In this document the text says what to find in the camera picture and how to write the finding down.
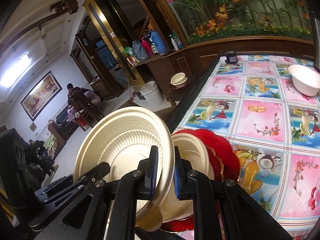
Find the cream plastic bowl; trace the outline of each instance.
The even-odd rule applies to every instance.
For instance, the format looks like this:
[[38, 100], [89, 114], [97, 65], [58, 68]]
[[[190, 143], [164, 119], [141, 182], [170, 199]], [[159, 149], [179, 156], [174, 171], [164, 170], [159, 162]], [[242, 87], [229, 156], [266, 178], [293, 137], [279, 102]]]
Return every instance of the cream plastic bowl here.
[[136, 226], [147, 231], [160, 228], [160, 206], [166, 198], [174, 171], [174, 147], [163, 121], [143, 107], [125, 107], [104, 117], [82, 143], [74, 169], [74, 181], [101, 162], [110, 164], [107, 182], [137, 169], [150, 155], [152, 145], [159, 151], [156, 192], [152, 201], [137, 201]]
[[177, 73], [171, 78], [171, 84], [172, 85], [177, 85], [181, 83], [181, 81], [185, 80], [186, 74], [183, 72]]
[[[182, 159], [190, 161], [192, 168], [214, 179], [213, 169], [209, 162], [207, 149], [196, 136], [188, 133], [172, 135], [174, 146], [178, 146]], [[192, 200], [179, 201], [174, 192], [172, 180], [169, 193], [161, 206], [164, 222], [183, 219], [193, 214]]]
[[320, 89], [320, 75], [302, 65], [291, 65], [289, 72], [295, 88], [302, 94], [314, 97]]

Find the picture frame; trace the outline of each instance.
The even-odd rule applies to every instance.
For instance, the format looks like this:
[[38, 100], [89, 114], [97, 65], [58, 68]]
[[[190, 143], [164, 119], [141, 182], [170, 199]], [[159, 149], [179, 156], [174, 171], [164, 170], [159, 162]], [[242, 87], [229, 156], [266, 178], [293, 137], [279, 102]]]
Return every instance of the picture frame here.
[[62, 87], [49, 71], [25, 96], [21, 105], [30, 119], [34, 121], [61, 90]]

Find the bucket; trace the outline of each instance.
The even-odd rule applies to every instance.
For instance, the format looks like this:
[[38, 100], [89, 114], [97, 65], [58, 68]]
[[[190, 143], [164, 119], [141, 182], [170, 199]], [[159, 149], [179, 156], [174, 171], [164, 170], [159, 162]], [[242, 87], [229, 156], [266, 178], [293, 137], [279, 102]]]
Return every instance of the bucket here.
[[145, 97], [148, 104], [153, 106], [159, 106], [163, 103], [163, 96], [158, 89], [155, 81], [150, 81], [140, 89], [141, 95]]

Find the red rose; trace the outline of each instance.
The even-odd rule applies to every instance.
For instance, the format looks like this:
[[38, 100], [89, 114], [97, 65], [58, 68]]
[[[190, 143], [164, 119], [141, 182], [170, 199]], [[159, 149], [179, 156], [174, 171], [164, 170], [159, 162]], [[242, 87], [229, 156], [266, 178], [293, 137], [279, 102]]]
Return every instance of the red rose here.
[[176, 0], [168, 0], [168, 3], [175, 3]]

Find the fluorescent light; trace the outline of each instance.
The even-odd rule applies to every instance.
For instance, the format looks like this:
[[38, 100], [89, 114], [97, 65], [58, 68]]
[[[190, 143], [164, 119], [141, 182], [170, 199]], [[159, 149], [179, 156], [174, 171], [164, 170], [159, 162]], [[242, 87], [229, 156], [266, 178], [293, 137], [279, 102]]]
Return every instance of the fluorescent light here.
[[4, 87], [11, 87], [12, 84], [17, 80], [17, 78], [27, 69], [30, 65], [31, 60], [27, 54], [24, 54], [21, 59], [13, 65], [7, 72], [4, 74], [0, 81], [0, 85]]

